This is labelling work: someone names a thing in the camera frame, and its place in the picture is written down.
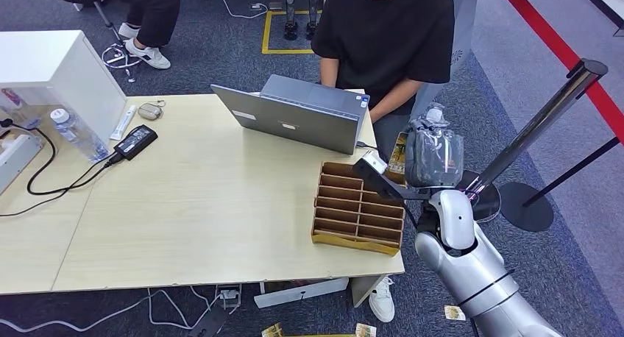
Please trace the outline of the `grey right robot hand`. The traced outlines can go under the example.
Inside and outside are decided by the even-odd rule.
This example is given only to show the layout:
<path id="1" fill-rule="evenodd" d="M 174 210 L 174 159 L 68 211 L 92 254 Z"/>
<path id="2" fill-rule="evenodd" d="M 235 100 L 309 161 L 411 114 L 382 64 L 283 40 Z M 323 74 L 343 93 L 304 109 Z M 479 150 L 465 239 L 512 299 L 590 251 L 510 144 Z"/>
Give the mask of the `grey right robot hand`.
<path id="1" fill-rule="evenodd" d="M 447 121 L 413 119 L 405 144 L 405 178 L 414 187 L 455 187 L 464 171 L 464 138 Z"/>

